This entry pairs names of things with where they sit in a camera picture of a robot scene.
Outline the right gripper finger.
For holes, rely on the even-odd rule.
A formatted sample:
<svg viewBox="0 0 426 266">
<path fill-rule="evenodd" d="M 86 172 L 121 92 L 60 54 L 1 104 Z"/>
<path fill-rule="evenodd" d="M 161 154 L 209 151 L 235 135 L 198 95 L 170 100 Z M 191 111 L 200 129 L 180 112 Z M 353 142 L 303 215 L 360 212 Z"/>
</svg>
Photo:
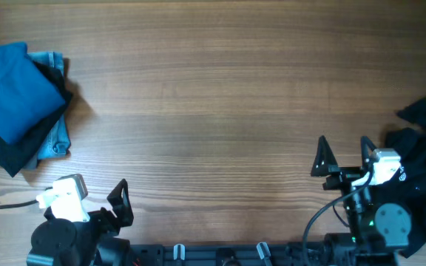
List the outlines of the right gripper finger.
<svg viewBox="0 0 426 266">
<path fill-rule="evenodd" d="M 339 171 L 338 162 L 325 136 L 319 137 L 317 154 L 311 168 L 312 177 L 326 177 Z"/>
<path fill-rule="evenodd" d="M 376 149 L 376 146 L 367 136 L 362 136 L 360 139 L 360 148 L 362 165 L 366 166 L 370 159 L 370 154 Z"/>
</svg>

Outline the blue polo shirt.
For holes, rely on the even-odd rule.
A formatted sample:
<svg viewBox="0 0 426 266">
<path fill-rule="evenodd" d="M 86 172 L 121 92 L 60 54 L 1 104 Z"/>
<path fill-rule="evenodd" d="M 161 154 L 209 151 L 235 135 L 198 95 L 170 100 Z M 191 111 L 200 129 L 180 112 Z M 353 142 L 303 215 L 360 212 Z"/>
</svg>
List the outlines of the blue polo shirt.
<svg viewBox="0 0 426 266">
<path fill-rule="evenodd" d="M 17 143 L 64 104 L 27 54 L 26 43 L 0 45 L 0 137 L 6 143 Z"/>
</svg>

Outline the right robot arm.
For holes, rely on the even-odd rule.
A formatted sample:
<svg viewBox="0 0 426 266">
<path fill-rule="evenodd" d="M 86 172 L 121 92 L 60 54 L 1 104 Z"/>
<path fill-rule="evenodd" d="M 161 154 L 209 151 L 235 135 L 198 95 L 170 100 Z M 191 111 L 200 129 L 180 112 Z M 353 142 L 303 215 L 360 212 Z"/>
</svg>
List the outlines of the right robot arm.
<svg viewBox="0 0 426 266">
<path fill-rule="evenodd" d="M 363 136 L 360 166 L 341 167 L 325 137 L 318 140 L 312 177 L 324 177 L 326 191 L 340 197 L 321 207 L 309 220 L 302 235 L 304 265 L 396 265 L 396 254 L 409 245 L 411 215 L 395 202 L 374 199 L 371 189 L 396 176 L 401 157 L 394 149 L 379 149 Z M 308 247 L 312 225 L 327 210 L 342 203 L 348 233 L 328 233 L 317 250 Z"/>
</svg>

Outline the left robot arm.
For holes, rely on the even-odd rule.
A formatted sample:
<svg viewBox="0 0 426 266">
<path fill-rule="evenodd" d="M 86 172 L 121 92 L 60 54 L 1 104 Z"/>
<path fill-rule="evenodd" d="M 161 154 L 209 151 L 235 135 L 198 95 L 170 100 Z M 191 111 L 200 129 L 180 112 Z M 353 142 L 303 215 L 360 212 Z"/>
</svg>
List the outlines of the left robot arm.
<svg viewBox="0 0 426 266">
<path fill-rule="evenodd" d="M 31 236 L 27 265 L 137 265 L 130 241 L 119 239 L 133 223 L 128 184 L 122 179 L 107 196 L 111 210 L 85 211 L 82 176 L 66 176 L 36 197 L 46 221 Z"/>
</svg>

